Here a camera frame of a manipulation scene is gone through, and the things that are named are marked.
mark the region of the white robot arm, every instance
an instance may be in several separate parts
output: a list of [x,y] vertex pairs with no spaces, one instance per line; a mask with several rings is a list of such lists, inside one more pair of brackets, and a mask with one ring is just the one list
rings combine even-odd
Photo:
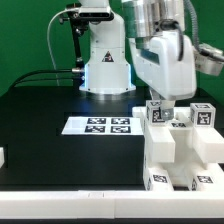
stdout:
[[[183,35],[184,2],[191,10],[189,0],[122,0],[124,19],[111,10],[109,0],[79,1],[82,6],[72,19],[87,21],[91,31],[91,58],[85,65],[82,91],[104,99],[135,90],[125,59],[125,36],[136,74],[150,86],[153,99],[161,100],[164,120],[173,118],[176,100],[194,96],[196,69],[205,73],[222,69],[222,52],[195,43],[194,48]],[[217,63],[220,71],[213,68]]]

